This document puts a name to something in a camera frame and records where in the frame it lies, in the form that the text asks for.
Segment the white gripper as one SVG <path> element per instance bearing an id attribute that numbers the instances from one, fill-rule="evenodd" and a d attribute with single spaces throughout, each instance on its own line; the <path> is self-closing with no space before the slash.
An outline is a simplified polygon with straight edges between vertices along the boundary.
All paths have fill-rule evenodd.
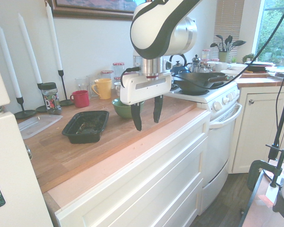
<path id="1" fill-rule="evenodd" d="M 163 106 L 163 94 L 170 91 L 171 79 L 170 72 L 160 73 L 157 80 L 147 80 L 146 76 L 138 73 L 123 76 L 120 100 L 123 104 L 131 105 L 132 119 L 138 131 L 142 130 L 140 102 L 154 98 L 153 119 L 158 123 Z"/>

